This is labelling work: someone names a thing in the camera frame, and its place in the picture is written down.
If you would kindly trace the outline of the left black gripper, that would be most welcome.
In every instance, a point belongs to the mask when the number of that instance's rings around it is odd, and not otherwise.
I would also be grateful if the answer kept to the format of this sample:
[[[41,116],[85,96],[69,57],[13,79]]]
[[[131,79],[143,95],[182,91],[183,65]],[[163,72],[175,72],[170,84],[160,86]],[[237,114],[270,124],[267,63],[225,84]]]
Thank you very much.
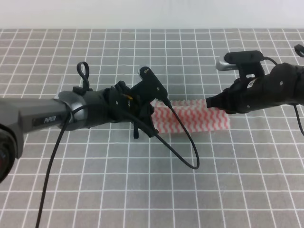
[[[134,116],[140,120],[139,129],[152,138],[159,131],[152,121],[154,108],[151,100],[143,92],[142,85],[129,88],[125,82],[119,81],[115,86],[104,90],[104,99],[108,104],[108,116],[114,123],[132,122],[128,116]]]

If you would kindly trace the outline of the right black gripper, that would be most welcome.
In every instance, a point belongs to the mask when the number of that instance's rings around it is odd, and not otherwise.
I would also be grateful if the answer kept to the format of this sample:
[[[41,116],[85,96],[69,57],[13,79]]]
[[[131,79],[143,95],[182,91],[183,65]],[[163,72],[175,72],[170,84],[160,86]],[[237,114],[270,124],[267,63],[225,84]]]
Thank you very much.
[[[206,99],[207,108],[218,108],[229,114],[246,114],[282,103],[283,82],[267,79],[240,79],[222,93]]]

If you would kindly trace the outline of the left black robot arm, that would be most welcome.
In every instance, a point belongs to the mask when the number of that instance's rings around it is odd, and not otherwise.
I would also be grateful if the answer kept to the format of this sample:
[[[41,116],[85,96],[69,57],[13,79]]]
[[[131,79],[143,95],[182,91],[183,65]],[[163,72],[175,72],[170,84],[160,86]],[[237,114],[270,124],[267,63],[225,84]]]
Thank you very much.
[[[123,81],[99,91],[75,86],[53,99],[1,98],[0,100],[0,179],[10,173],[23,153],[24,134],[52,126],[74,131],[105,123],[143,121],[139,128],[151,134],[151,102],[156,99],[143,83],[129,88]]]

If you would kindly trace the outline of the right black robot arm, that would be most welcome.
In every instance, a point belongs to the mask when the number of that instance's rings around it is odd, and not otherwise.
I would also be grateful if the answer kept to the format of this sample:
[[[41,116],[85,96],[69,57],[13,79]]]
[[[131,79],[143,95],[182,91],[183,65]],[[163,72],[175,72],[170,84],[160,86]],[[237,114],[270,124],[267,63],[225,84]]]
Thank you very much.
[[[304,104],[304,67],[288,63],[276,65],[268,75],[237,79],[222,93],[206,99],[207,108],[218,108],[227,114],[280,105]]]

